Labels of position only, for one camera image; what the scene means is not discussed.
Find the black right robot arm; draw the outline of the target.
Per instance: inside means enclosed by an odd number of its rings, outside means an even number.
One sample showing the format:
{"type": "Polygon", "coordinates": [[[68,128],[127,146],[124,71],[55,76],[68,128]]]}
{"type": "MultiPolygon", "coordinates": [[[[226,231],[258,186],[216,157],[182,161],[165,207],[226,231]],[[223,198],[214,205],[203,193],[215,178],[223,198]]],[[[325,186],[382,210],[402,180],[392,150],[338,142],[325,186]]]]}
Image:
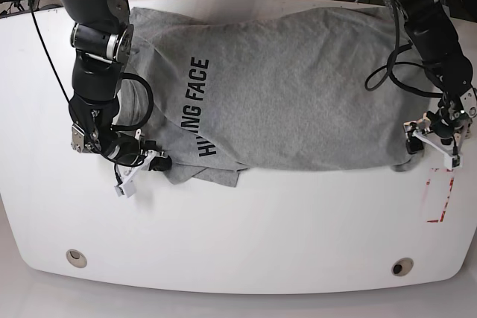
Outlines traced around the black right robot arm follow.
{"type": "Polygon", "coordinates": [[[72,70],[73,95],[68,96],[72,119],[72,147],[93,153],[115,166],[147,171],[167,171],[171,158],[155,141],[134,137],[150,119],[154,94],[141,76],[124,69],[130,57],[134,26],[130,23],[128,0],[61,0],[75,24],[70,44],[75,50],[72,70]],[[133,124],[114,124],[123,80],[142,85],[147,109],[133,124]]]}

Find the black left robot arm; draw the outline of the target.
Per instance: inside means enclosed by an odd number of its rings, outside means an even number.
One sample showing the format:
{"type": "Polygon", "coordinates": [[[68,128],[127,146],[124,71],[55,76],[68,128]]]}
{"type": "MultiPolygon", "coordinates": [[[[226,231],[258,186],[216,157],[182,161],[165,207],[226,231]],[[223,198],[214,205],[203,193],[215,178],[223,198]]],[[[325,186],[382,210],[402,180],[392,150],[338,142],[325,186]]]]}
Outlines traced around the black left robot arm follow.
{"type": "Polygon", "coordinates": [[[389,0],[395,27],[395,46],[386,64],[381,67],[382,79],[374,86],[366,86],[371,92],[385,80],[411,94],[424,98],[437,98],[437,112],[427,112],[426,128],[412,123],[406,131],[406,147],[410,154],[423,149],[423,138],[418,133],[435,134],[443,145],[451,145],[454,155],[459,153],[455,141],[464,136],[476,117],[476,91],[472,85],[473,66],[464,55],[458,33],[447,16],[441,0],[389,0]],[[415,48],[420,55],[419,68],[439,91],[426,92],[405,85],[394,74],[398,56],[415,48]]]}

